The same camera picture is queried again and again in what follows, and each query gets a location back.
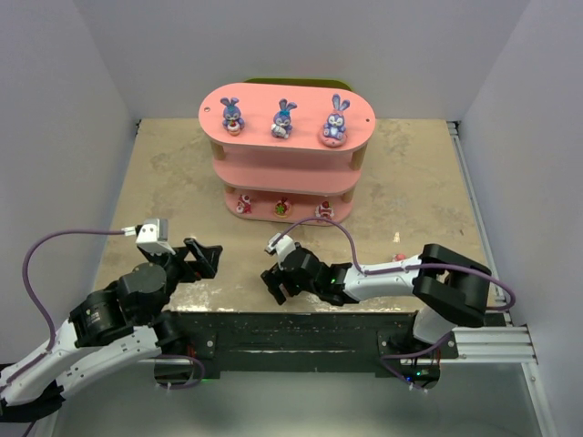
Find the purple bunny with bottle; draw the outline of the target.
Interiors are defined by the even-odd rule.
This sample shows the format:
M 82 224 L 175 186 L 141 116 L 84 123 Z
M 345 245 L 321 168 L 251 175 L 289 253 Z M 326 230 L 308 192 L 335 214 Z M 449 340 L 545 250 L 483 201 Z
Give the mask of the purple bunny with bottle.
M 282 98 L 279 101 L 279 111 L 274 115 L 271 124 L 271 134 L 276 138 L 287 139 L 292 132 L 291 112 L 297 104 Z

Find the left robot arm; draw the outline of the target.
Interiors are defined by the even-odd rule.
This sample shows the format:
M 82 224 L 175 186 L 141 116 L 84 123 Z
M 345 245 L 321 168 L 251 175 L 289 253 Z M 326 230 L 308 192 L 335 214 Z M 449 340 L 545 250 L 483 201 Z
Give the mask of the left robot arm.
M 176 312 L 166 310 L 181 283 L 213 279 L 222 246 L 185 239 L 138 244 L 145 262 L 90 293 L 53 338 L 1 371 L 2 422 L 35 422 L 56 412 L 74 393 L 136 361 L 183 359 L 190 382 L 205 375 Z

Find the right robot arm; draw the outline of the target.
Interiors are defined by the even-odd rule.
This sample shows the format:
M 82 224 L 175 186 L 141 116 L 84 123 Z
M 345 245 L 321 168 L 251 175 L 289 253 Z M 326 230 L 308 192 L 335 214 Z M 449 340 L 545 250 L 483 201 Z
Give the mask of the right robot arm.
M 438 244 L 408 259 L 360 268 L 351 262 L 327 265 L 293 241 L 277 244 L 270 254 L 277 262 L 261 279 L 280 305 L 302 292 L 333 306 L 414 296 L 424 306 L 414 316 L 411 336 L 429 345 L 455 327 L 485 324 L 491 270 Z

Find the round pink flower toy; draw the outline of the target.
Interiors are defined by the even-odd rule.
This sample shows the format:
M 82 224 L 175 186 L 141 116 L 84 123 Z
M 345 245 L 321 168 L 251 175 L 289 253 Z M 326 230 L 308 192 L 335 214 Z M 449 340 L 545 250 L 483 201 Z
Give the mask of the round pink flower toy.
M 273 207 L 273 214 L 275 217 L 284 219 L 292 212 L 292 204 L 288 198 L 280 198 Z

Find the red white strawberry toy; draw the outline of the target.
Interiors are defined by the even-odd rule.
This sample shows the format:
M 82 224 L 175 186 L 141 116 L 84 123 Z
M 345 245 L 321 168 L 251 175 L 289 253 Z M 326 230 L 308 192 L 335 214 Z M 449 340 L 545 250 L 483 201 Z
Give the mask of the red white strawberry toy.
M 328 200 L 324 200 L 321 204 L 319 204 L 314 212 L 314 216 L 318 220 L 322 219 L 333 219 L 335 216 L 334 209 L 332 203 Z

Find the red pink cake toy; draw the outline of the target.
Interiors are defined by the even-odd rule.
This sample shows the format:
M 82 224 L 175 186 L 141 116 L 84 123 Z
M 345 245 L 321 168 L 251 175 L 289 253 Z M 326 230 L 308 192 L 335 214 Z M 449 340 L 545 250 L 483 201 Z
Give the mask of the red pink cake toy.
M 252 212 L 251 197 L 247 194 L 239 195 L 235 211 L 240 215 L 250 214 Z

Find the purple bunny with cupcake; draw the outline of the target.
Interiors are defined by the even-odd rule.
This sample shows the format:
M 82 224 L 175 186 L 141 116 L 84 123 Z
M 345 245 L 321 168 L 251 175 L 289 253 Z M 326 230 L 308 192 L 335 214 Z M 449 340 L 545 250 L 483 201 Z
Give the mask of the purple bunny with cupcake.
M 223 97 L 220 102 L 224 105 L 222 112 L 224 129 L 232 136 L 239 135 L 245 128 L 245 122 L 238 107 L 239 99 L 236 97 Z

